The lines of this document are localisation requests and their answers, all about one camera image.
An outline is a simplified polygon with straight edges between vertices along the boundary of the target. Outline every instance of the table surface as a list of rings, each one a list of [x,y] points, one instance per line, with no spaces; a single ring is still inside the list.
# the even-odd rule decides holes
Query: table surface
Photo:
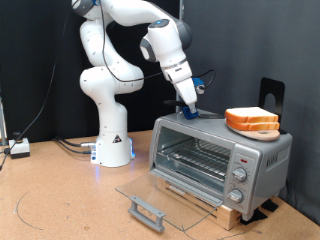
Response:
[[[137,157],[119,168],[93,165],[56,142],[32,143],[28,158],[9,157],[0,172],[1,239],[320,239],[319,226],[279,198],[274,213],[262,210],[267,219],[230,231],[208,219],[186,232],[166,222],[163,233],[146,227],[115,188],[149,171],[151,135],[129,133]]]

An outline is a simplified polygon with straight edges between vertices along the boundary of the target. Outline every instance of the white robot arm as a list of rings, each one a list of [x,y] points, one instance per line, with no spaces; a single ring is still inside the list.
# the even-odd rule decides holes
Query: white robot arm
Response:
[[[173,83],[193,113],[197,95],[182,50],[190,45],[192,34],[185,23],[141,0],[72,0],[72,6],[87,19],[80,35],[89,61],[95,66],[80,77],[82,90],[95,101],[99,111],[100,133],[91,162],[122,166],[130,162],[127,111],[115,102],[114,95],[140,90],[143,73],[116,52],[104,27],[112,21],[124,26],[152,23],[140,44],[143,56],[148,61],[160,62],[165,78]]]

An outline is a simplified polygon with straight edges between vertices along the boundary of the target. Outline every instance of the toast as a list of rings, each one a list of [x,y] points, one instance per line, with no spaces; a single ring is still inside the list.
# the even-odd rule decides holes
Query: toast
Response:
[[[278,115],[259,107],[227,109],[225,117],[236,123],[278,122]]]
[[[226,124],[240,131],[278,130],[280,127],[278,122],[238,123],[228,118],[226,119]]]

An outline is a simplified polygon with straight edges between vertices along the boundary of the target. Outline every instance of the oven door handle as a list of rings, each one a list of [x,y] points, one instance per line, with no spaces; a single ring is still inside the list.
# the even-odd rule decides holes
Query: oven door handle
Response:
[[[163,223],[163,217],[166,216],[166,214],[155,207],[151,206],[150,204],[146,203],[142,199],[138,198],[137,196],[130,197],[130,200],[132,201],[131,208],[129,208],[129,212],[138,220],[146,224],[147,226],[151,227],[152,229],[163,232],[165,227],[162,226]],[[146,209],[147,211],[151,212],[156,216],[156,222],[152,221],[150,218],[146,217],[142,213],[138,211],[138,205]]]

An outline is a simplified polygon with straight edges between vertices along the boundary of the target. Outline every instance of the cable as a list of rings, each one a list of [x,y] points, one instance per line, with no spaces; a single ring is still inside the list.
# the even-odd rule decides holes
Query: cable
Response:
[[[74,4],[72,4],[72,8],[73,6],[78,3],[80,0],[77,0]],[[58,48],[58,54],[56,56],[56,59],[54,61],[54,65],[53,65],[53,69],[52,69],[52,74],[51,74],[51,80],[50,80],[50,84],[49,84],[49,88],[48,88],[48,91],[47,91],[47,94],[46,94],[46,97],[44,99],[44,102],[42,104],[42,107],[38,113],[38,115],[35,117],[35,119],[29,124],[29,126],[20,134],[20,136],[18,137],[18,139],[15,141],[15,143],[12,145],[12,147],[10,148],[10,151],[8,151],[6,153],[6,155],[4,156],[4,159],[2,161],[2,164],[0,165],[0,171],[2,170],[2,167],[6,161],[6,158],[7,156],[9,155],[9,153],[11,152],[12,148],[16,145],[17,141],[19,141],[22,136],[26,133],[26,131],[29,130],[29,128],[34,124],[34,122],[39,118],[39,116],[41,115],[46,103],[47,103],[47,100],[48,100],[48,97],[49,97],[49,93],[50,93],[50,90],[51,90],[51,86],[52,86],[52,82],[53,82],[53,77],[54,77],[54,73],[55,73],[55,70],[56,70],[56,65],[57,65],[57,62],[58,62],[58,59],[59,59],[59,56],[60,56],[60,50],[61,50],[61,46],[62,46],[62,40],[63,40],[63,37],[64,37],[64,34],[65,34],[65,31],[66,31],[66,26],[67,26],[67,22],[68,22],[68,18],[70,16],[70,13],[72,12],[72,8],[71,10],[69,11],[67,17],[66,17],[66,20],[64,21],[64,25],[63,25],[63,31],[62,31],[62,36],[61,36],[61,39],[60,39],[60,44],[59,44],[59,48]]]
[[[63,147],[65,147],[66,149],[68,149],[69,151],[71,152],[74,152],[74,153],[80,153],[80,154],[91,154],[91,151],[83,151],[83,152],[78,152],[78,151],[75,151],[71,148],[69,148],[68,146],[64,145],[60,140],[57,140]]]
[[[199,75],[199,76],[194,76],[194,78],[202,77],[202,76],[204,76],[204,75],[207,75],[209,72],[214,72],[214,74],[213,74],[210,82],[207,84],[207,86],[204,86],[204,87],[201,87],[201,86],[200,86],[200,87],[199,87],[201,90],[204,90],[204,89],[208,88],[208,87],[211,85],[211,83],[213,82],[213,80],[216,78],[217,73],[216,73],[216,71],[215,71],[214,69],[210,69],[210,70],[208,70],[207,72],[205,72],[205,73],[203,73],[203,74],[201,74],[201,75]]]
[[[105,29],[106,29],[106,26],[105,26],[104,17],[103,17],[103,16],[104,16],[104,13],[103,13],[103,9],[102,9],[102,3],[101,3],[101,1],[99,1],[99,2],[100,2],[100,9],[101,9],[103,29],[105,30]],[[152,77],[155,77],[155,76],[158,76],[158,75],[162,74],[162,72],[159,72],[159,73],[156,73],[156,74],[147,76],[147,77],[137,78],[137,79],[133,79],[133,80],[125,80],[125,81],[117,78],[117,77],[113,74],[113,72],[111,72],[110,68],[108,67],[108,63],[107,63],[107,61],[106,61],[106,57],[104,56],[105,45],[106,45],[106,34],[104,33],[104,34],[103,34],[103,49],[102,49],[103,61],[104,61],[104,64],[106,65],[107,69],[109,70],[110,74],[111,74],[115,79],[117,79],[119,82],[125,82],[125,83],[127,83],[127,82],[137,82],[137,81],[145,80],[145,79],[152,78]]]
[[[66,144],[68,144],[68,145],[70,145],[72,147],[81,147],[81,144],[68,142],[67,140],[65,140],[65,139],[63,139],[63,138],[61,138],[59,136],[55,136],[52,140],[60,140],[60,141],[66,143]]]

